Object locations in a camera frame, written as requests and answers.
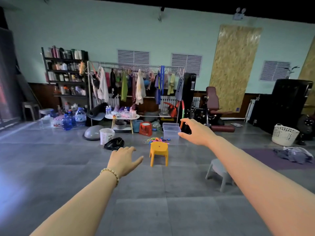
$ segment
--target white table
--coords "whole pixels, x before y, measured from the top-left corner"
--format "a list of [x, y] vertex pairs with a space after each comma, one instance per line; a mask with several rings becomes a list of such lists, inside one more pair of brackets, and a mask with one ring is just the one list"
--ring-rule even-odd
[[[131, 130], [131, 133], [133, 134], [134, 133], [134, 131], [133, 131], [133, 129], [132, 129], [132, 120], [136, 120], [136, 119], [138, 119], [140, 117], [140, 115], [136, 115], [136, 117], [135, 118], [124, 118], [124, 117], [117, 117], [116, 119], [114, 119], [113, 118], [113, 115], [111, 115], [111, 114], [106, 114], [105, 115], [105, 118], [107, 118], [107, 119], [112, 119], [113, 120], [113, 122], [112, 122], [112, 129], [113, 130]], [[130, 120], [130, 127], [125, 127], [124, 129], [117, 129], [117, 128], [114, 128], [115, 127], [115, 122], [116, 122], [116, 120]]]

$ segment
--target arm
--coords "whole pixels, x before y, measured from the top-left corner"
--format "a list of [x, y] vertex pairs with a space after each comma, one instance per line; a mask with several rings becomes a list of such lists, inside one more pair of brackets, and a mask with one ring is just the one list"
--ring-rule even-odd
[[314, 235], [315, 195], [193, 119], [182, 119], [192, 134], [179, 135], [208, 147], [276, 236]]
[[[120, 148], [113, 151], [107, 168], [120, 177], [129, 174], [143, 160], [140, 157], [131, 161], [134, 147]], [[108, 200], [116, 187], [117, 178], [110, 171], [103, 171], [64, 206], [46, 219], [31, 236], [42, 235], [95, 235]]]

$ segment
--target small round table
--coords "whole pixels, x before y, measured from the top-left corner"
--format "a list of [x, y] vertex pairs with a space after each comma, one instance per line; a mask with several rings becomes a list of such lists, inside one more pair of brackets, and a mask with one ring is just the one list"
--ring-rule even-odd
[[106, 114], [106, 115], [105, 115], [105, 118], [107, 118], [107, 119], [112, 119], [112, 120], [113, 120], [113, 122], [112, 122], [112, 129], [113, 129], [114, 126], [115, 126], [116, 120], [130, 120], [130, 126], [131, 126], [131, 133], [132, 133], [132, 134], [134, 133], [134, 131], [133, 131], [133, 129], [132, 129], [132, 120], [136, 120], [136, 119], [138, 119], [139, 117], [140, 117], [140, 115], [137, 114], [135, 118], [118, 117], [118, 118], [114, 119], [114, 118], [113, 118], [113, 115], [111, 115], [111, 114]]

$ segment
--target light green wall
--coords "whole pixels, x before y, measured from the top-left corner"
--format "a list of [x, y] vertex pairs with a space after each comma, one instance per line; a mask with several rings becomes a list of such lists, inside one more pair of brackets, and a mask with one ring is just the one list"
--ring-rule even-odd
[[[89, 52], [90, 60], [117, 62], [117, 49], [150, 51], [150, 64], [170, 65], [171, 53], [202, 55], [196, 90], [209, 85], [221, 24], [262, 27], [247, 93], [271, 93], [274, 82], [258, 81], [264, 60], [302, 67], [315, 25], [96, 0], [10, 0], [20, 10], [5, 10], [16, 54], [29, 82], [45, 83], [40, 47], [56, 45]], [[297, 78], [301, 69], [292, 74]]]

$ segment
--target beaded bracelet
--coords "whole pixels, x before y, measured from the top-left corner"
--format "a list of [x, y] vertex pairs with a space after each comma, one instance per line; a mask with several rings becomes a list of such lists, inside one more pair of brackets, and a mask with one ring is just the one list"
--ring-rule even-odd
[[119, 183], [119, 177], [118, 177], [118, 175], [116, 174], [116, 172], [114, 172], [112, 169], [104, 168], [103, 170], [100, 171], [100, 174], [101, 174], [103, 171], [105, 171], [105, 170], [110, 171], [111, 173], [113, 173], [113, 174], [116, 176], [116, 179], [117, 179], [116, 187], [117, 187], [117, 186], [118, 186], [118, 183]]

